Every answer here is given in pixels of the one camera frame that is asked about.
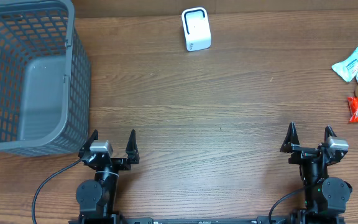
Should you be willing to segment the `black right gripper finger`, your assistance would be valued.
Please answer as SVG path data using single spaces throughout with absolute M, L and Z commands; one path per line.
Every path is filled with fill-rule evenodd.
M 330 125 L 326 126 L 324 130 L 324 139 L 327 140 L 329 137 L 336 137 L 336 134 Z
M 280 152 L 293 152 L 298 147 L 300 147 L 300 142 L 296 133 L 295 123 L 291 122 L 288 127 L 287 135 L 280 148 Z

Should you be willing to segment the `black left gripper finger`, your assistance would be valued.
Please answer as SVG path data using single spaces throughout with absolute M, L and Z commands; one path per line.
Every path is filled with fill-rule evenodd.
M 90 151 L 90 146 L 95 140 L 98 140 L 98 130 L 97 129 L 95 129 L 93 131 L 91 136 L 86 140 L 86 142 L 80 148 L 80 150 L 78 151 L 78 157 L 83 157 L 86 152 Z
M 138 159 L 139 158 L 139 151 L 138 151 L 137 143 L 136 143 L 136 133 L 135 133 L 134 129 L 131 131 L 131 134 L 130 134 L 130 137 L 129 137 L 129 140 L 127 143 L 126 154 L 127 154 L 128 159 Z

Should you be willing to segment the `teal wipes packet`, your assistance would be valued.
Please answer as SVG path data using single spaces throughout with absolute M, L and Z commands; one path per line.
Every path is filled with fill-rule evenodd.
M 335 63 L 331 68 L 345 82 L 350 82 L 358 74 L 358 47 L 346 60 Z

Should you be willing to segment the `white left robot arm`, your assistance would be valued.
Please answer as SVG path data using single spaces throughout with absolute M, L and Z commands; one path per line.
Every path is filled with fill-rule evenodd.
M 82 182 L 76 190 L 80 206 L 78 223 L 127 223 L 119 211 L 114 210 L 120 171 L 131 170 L 140 162 L 135 130 L 131 131 L 126 146 L 127 156 L 113 157 L 108 140 L 100 141 L 97 130 L 79 150 L 80 161 L 95 171 L 93 179 Z

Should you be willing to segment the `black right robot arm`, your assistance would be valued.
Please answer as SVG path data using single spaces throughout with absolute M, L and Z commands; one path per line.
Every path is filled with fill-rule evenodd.
M 346 203 L 352 186 L 328 174 L 328 167 L 337 164 L 347 154 L 349 144 L 339 138 L 332 127 L 326 126 L 324 141 L 317 147 L 302 147 L 294 122 L 288 126 L 287 135 L 280 148 L 289 153 L 289 164 L 298 165 L 305 193 L 305 209 L 291 216 L 298 223 L 339 223 L 340 214 L 346 211 Z

